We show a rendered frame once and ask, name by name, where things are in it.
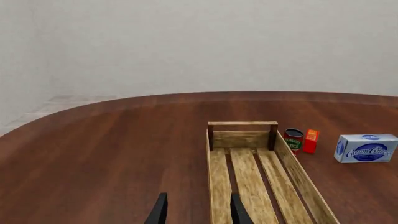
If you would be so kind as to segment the small red orange box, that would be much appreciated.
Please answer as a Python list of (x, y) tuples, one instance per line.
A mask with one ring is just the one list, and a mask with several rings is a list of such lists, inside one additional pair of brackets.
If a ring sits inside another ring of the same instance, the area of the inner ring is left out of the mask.
[(319, 138), (319, 131), (309, 129), (304, 138), (303, 151), (309, 154), (314, 154)]

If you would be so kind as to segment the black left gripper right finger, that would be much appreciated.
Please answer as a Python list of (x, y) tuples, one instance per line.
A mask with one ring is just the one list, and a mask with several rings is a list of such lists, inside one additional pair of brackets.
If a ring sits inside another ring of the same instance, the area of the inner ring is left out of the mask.
[(253, 224), (239, 194), (231, 194), (230, 209), (233, 224)]

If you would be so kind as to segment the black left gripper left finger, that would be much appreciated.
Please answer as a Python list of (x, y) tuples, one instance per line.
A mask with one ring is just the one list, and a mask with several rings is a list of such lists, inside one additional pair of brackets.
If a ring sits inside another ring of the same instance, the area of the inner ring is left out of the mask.
[(159, 194), (144, 224), (166, 224), (167, 210), (168, 210), (167, 193), (162, 192)]

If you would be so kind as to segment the red tomato sauce tin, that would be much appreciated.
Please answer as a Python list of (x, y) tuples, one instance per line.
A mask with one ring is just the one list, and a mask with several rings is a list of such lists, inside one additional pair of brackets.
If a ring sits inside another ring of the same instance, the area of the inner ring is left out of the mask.
[(303, 142), (303, 132), (295, 128), (287, 128), (284, 131), (284, 141), (287, 143), (289, 149), (292, 151), (293, 155), (297, 155), (302, 147)]

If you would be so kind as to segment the wooden slat tray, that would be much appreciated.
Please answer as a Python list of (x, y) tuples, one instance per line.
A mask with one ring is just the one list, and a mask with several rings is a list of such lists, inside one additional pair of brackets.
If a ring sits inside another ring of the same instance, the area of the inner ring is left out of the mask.
[(210, 223), (233, 224), (239, 194), (253, 224), (340, 224), (275, 121), (208, 123)]

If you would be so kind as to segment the blue white cream cheese box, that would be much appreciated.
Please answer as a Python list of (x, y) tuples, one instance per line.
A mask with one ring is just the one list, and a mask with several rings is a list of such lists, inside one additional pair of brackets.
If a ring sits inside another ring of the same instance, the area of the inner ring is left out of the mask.
[(338, 138), (334, 158), (342, 163), (389, 162), (398, 147), (392, 134), (352, 134)]

